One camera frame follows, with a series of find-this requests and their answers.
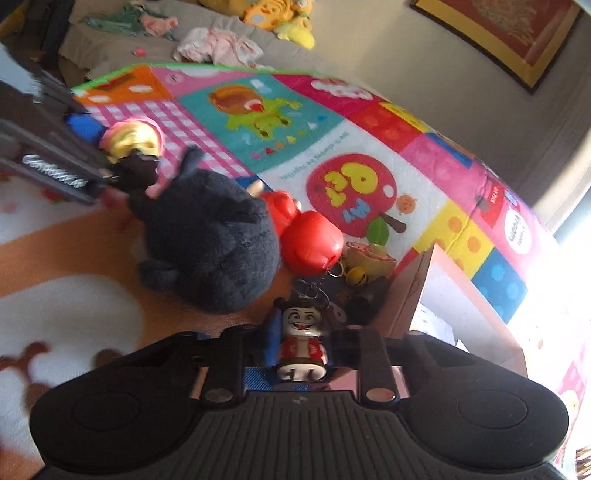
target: apple illustration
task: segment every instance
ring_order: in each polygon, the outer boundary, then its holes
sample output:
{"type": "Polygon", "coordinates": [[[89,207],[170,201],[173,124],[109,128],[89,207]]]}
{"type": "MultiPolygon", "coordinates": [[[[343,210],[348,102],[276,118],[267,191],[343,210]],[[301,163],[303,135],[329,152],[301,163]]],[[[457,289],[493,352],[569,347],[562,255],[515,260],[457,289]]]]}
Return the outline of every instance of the apple illustration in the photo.
{"type": "Polygon", "coordinates": [[[308,177],[312,207],[343,233],[363,238],[369,223],[396,201],[396,181],[388,168],[368,155],[338,155],[308,177]]]}

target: picture frame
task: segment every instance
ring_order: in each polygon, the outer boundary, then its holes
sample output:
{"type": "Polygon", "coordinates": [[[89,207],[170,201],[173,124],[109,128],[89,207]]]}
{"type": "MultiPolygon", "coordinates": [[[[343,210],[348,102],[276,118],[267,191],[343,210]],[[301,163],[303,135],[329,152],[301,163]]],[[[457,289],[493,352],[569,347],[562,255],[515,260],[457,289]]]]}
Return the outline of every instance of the picture frame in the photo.
{"type": "Polygon", "coordinates": [[[411,0],[530,93],[539,87],[580,16],[572,0],[411,0]]]}

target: figurine keychain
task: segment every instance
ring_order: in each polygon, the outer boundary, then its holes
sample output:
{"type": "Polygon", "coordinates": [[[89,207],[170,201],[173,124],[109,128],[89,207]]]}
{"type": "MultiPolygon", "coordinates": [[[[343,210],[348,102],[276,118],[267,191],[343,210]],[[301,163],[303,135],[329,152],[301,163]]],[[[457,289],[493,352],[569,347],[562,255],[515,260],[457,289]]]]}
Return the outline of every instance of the figurine keychain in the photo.
{"type": "Polygon", "coordinates": [[[277,375],[287,381],[318,381],[326,375],[328,362],[320,338],[330,300],[315,283],[299,278],[294,287],[288,300],[275,301],[282,320],[277,375]]]}

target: pink checkered pattern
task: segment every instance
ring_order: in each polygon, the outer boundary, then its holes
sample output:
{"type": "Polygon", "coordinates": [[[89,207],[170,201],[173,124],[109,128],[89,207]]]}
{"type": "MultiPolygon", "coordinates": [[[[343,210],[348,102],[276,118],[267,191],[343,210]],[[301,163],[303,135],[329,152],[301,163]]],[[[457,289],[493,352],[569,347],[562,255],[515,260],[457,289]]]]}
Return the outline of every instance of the pink checkered pattern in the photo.
{"type": "Polygon", "coordinates": [[[119,103],[87,107],[87,110],[107,127],[120,120],[138,116],[151,118],[160,126],[166,138],[163,159],[158,165],[160,186],[174,177],[179,157],[188,145],[197,145],[205,152],[203,163],[213,171],[230,178],[254,175],[219,144],[182,105],[173,100],[119,103]]]}

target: green clothing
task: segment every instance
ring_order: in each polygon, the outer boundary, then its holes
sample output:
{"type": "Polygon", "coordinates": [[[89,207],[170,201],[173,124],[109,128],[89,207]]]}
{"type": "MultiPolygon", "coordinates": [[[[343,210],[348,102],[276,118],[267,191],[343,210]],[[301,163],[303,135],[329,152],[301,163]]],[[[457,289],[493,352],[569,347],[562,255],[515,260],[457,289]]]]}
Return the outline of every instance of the green clothing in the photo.
{"type": "MultiPolygon", "coordinates": [[[[139,19],[147,14],[156,18],[167,18],[166,15],[154,12],[143,5],[125,5],[117,13],[105,15],[104,17],[87,18],[86,24],[103,32],[125,35],[128,37],[149,37],[139,19]]],[[[164,38],[174,40],[172,32],[168,32],[164,38]]]]}

